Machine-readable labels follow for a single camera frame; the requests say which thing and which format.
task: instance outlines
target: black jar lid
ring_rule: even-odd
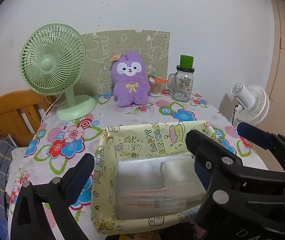
[[[184,67],[180,67],[180,65],[177,65],[177,70],[182,71],[182,72],[186,72],[186,73],[194,73],[195,69],[194,68],[184,68]]]

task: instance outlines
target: cotton swab container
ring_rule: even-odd
[[[148,94],[151,97],[159,97],[161,95],[162,84],[167,83],[168,80],[149,75],[148,82],[150,84],[150,91]]]

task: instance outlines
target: electric fan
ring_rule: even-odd
[[[269,110],[269,98],[262,87],[258,85],[245,87],[237,83],[232,88],[232,94],[243,107],[237,115],[240,122],[255,126],[266,117]]]
[[[66,101],[57,108],[60,120],[81,118],[96,106],[91,96],[75,96],[73,91],[84,69],[85,57],[81,36],[63,24],[49,24],[36,30],[21,52],[20,71],[33,91],[45,96],[66,94]]]

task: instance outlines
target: plush toy foot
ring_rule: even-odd
[[[132,96],[120,96],[117,98],[118,107],[126,107],[132,104]]]
[[[148,95],[140,95],[140,97],[135,97],[133,103],[138,106],[143,106],[148,104]]]

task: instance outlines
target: fan stand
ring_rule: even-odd
[[[76,120],[90,113],[97,102],[89,95],[75,96],[73,87],[65,90],[66,101],[62,106],[57,107],[57,118],[62,121]]]

